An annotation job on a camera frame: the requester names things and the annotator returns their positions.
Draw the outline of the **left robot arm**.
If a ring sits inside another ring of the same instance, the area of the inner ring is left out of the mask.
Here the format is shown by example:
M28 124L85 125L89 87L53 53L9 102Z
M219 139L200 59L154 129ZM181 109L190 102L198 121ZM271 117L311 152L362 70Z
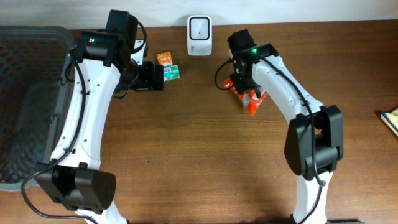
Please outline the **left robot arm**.
M69 220L126 223L115 202L116 176L101 166L101 138L114 98L163 89L163 68L146 61L147 41L136 31L84 31L68 57L74 70L72 100L61 138L33 179Z

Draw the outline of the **cream yellow snack bag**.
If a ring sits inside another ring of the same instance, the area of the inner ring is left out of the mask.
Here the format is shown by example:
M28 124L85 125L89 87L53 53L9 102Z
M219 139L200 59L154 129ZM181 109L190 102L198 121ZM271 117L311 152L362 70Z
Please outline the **cream yellow snack bag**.
M392 111L382 111L381 112L381 120L389 127L389 129L398 136L398 125L397 125L397 109Z

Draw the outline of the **red snack bag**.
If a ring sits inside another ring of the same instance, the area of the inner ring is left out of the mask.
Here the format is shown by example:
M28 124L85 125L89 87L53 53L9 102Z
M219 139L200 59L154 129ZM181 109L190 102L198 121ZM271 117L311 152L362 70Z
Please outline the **red snack bag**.
M267 92L259 87L261 97L258 98L254 90L250 90L247 93L239 94L235 87L233 87L233 82L230 78L223 82L223 88L229 88L230 91L235 95L235 97L241 102L243 108L247 109L251 116L254 116L257 109L260 107L263 99L267 96Z

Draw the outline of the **small orange teal box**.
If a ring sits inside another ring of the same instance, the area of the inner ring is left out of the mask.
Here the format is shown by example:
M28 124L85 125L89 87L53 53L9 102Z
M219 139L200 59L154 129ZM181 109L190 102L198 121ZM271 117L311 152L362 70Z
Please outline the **small orange teal box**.
M174 65L171 52L159 53L156 55L159 65L164 68L164 81L171 81L180 78L180 70L178 65Z

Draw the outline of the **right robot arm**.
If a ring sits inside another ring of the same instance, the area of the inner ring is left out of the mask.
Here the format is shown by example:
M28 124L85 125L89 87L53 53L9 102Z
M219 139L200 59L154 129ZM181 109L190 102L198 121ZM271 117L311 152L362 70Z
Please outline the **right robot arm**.
M284 156L297 183L292 221L326 223L328 186L344 155L340 109L306 91L271 44L230 46L229 54L238 93L263 88L289 125Z

